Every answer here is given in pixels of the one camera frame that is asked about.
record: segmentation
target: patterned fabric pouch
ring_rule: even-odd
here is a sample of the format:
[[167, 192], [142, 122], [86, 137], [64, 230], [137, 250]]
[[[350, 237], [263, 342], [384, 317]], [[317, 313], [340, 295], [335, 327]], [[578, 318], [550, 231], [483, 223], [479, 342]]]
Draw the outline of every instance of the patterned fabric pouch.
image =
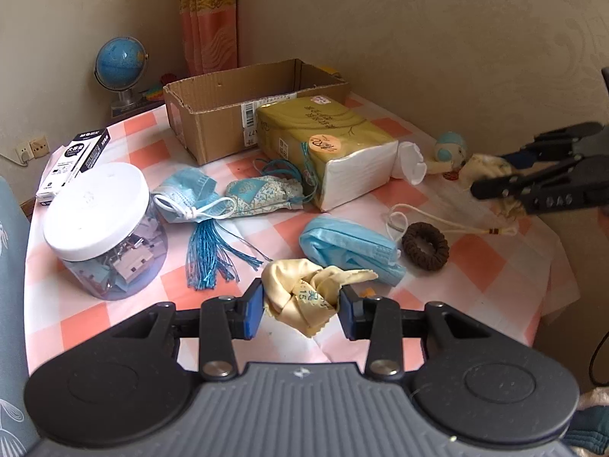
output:
[[232, 218], [270, 213], [281, 208], [302, 209], [304, 200], [303, 186], [298, 180], [272, 175], [231, 182], [225, 195], [236, 202]]

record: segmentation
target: white jar lid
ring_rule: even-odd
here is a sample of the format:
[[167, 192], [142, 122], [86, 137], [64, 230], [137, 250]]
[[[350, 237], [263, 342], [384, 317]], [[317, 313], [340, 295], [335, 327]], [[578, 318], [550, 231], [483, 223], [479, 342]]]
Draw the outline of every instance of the white jar lid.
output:
[[67, 261], [104, 254], [135, 229], [148, 198], [144, 174], [136, 166], [96, 166], [78, 175], [53, 199], [45, 216], [45, 240]]

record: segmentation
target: cream cloth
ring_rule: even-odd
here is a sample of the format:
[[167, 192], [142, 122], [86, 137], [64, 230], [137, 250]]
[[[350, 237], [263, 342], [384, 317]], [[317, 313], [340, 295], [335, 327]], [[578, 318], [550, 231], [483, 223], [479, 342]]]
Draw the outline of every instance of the cream cloth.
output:
[[308, 259], [280, 259], [262, 274], [265, 308], [275, 319], [312, 337], [336, 314], [343, 285], [375, 280], [372, 270], [322, 268]]
[[[475, 154], [459, 171], [459, 184], [469, 189], [471, 184], [477, 180], [505, 177], [517, 173], [517, 170], [503, 158]], [[495, 199], [494, 203], [497, 207], [496, 213], [508, 219], [526, 216], [522, 203], [513, 197]]]

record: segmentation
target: plastic jar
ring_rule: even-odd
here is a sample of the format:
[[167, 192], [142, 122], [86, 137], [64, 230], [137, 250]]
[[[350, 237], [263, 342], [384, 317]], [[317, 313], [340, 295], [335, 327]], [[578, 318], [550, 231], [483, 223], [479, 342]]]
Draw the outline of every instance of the plastic jar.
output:
[[105, 300], [141, 291], [167, 256], [167, 235], [144, 175], [129, 163], [96, 166], [63, 187], [43, 232], [84, 288]]

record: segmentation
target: cable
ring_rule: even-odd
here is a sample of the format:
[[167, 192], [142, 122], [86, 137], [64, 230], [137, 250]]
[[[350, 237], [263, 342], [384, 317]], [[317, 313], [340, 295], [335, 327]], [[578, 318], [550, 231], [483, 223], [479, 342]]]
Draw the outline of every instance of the cable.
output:
[[605, 333], [604, 337], [602, 337], [601, 341], [595, 348], [595, 353], [592, 354], [592, 357], [590, 357], [590, 364], [588, 365], [588, 377], [590, 378], [590, 381], [592, 382], [592, 384], [594, 386], [609, 386], [609, 381], [601, 382], [595, 378], [595, 374], [593, 373], [594, 368], [595, 368], [596, 356], [598, 355], [599, 351], [601, 350], [601, 348], [603, 347], [603, 345], [605, 344], [605, 342], [607, 341], [608, 338], [609, 338], [609, 331], [607, 333]]
[[394, 230], [403, 232], [402, 235], [404, 235], [406, 233], [406, 228], [398, 227], [394, 223], [394, 220], [393, 220], [394, 215], [403, 214], [401, 211], [395, 211], [395, 209], [397, 209], [397, 208], [409, 208], [409, 209], [412, 209], [413, 211], [416, 211], [416, 212], [422, 214], [423, 216], [426, 216], [427, 218], [430, 218], [431, 220], [435, 220], [436, 222], [446, 224], [449, 227], [455, 227], [452, 230], [443, 230], [442, 231], [443, 233], [473, 233], [473, 234], [495, 234], [495, 235], [509, 235], [509, 236], [514, 236], [518, 233], [518, 230], [516, 229], [516, 227], [501, 227], [501, 228], [467, 227], [466, 225], [461, 225], [461, 224], [458, 224], [455, 222], [451, 222], [449, 220], [444, 220], [443, 218], [426, 213], [422, 209], [418, 209], [415, 206], [411, 206], [411, 205], [407, 205], [407, 204], [397, 204], [397, 205], [393, 205], [389, 209], [389, 217], [387, 218], [386, 225], [388, 225], [389, 227], [391, 227]]
[[27, 162], [23, 163], [23, 162], [21, 162], [21, 160], [15, 161], [13, 158], [9, 158], [7, 155], [3, 155], [2, 153], [0, 153], [0, 157], [3, 157], [5, 160], [9, 160], [12, 163], [14, 163], [15, 165], [19, 165], [20, 167], [26, 167], [28, 165]]

